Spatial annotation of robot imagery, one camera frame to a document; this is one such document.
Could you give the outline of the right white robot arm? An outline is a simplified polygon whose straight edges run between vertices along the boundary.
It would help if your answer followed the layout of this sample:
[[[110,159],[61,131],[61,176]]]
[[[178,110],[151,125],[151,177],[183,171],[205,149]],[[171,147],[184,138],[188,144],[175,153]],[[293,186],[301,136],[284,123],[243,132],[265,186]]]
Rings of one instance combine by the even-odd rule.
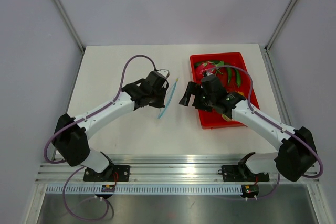
[[[259,173],[278,172],[289,181],[296,182],[318,160],[309,129],[295,129],[276,121],[253,106],[243,95],[228,92],[215,75],[204,77],[199,84],[190,81],[179,104],[188,106],[191,96],[194,97],[194,108],[216,111],[242,123],[276,149],[274,153],[250,153],[241,160],[238,173],[242,179],[250,180]]]

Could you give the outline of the green chili pepper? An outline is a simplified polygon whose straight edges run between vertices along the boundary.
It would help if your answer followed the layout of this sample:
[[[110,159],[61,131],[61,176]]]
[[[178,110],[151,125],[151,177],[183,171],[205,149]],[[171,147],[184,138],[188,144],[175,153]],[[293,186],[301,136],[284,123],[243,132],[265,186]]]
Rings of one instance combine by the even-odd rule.
[[[236,85],[240,88],[242,84],[240,71],[238,69],[235,69],[235,72],[236,72]]]

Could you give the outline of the long green cucumber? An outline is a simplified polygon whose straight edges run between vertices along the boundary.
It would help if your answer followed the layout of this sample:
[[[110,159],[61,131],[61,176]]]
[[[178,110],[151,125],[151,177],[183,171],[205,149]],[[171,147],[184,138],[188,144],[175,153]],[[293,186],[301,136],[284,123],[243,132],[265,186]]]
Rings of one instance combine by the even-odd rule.
[[[220,64],[217,64],[216,67],[217,67],[216,68],[216,73],[217,74],[224,75],[224,73],[222,72],[222,69],[226,70],[227,84],[230,84],[230,81],[232,80],[232,77],[233,77],[233,73],[232,73],[231,67],[226,67],[225,65],[220,65]]]

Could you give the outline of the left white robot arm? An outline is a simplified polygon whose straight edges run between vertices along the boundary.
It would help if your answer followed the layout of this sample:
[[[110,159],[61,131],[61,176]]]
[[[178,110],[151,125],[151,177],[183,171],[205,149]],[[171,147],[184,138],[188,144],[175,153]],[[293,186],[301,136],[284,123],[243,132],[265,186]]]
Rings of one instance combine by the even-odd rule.
[[[103,152],[89,147],[89,139],[115,119],[145,106],[163,108],[169,71],[151,71],[145,79],[129,83],[111,101],[77,117],[62,115],[57,123],[53,146],[69,166],[88,169],[87,181],[113,181],[116,168]]]

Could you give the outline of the clear zip top bag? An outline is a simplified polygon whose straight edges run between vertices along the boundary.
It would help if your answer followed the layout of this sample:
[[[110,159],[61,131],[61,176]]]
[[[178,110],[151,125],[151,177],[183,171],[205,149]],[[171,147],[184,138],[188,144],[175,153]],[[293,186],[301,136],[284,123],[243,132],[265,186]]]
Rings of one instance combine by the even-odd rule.
[[[165,104],[165,107],[164,107],[164,108],[161,108],[161,109],[160,109],[160,112],[159,112],[158,117],[157,117],[158,120],[162,118],[163,114],[164,114],[164,113],[166,112],[166,110],[168,109],[168,107],[169,107],[169,105],[170,105],[170,103],[171,103],[171,101],[172,101],[173,95],[174,95],[174,93],[175,93],[175,90],[176,90],[178,81],[179,81],[179,77],[176,78],[176,80],[175,80],[173,86],[172,86],[171,88],[168,89],[168,91],[167,91],[167,96],[166,96],[166,104]]]

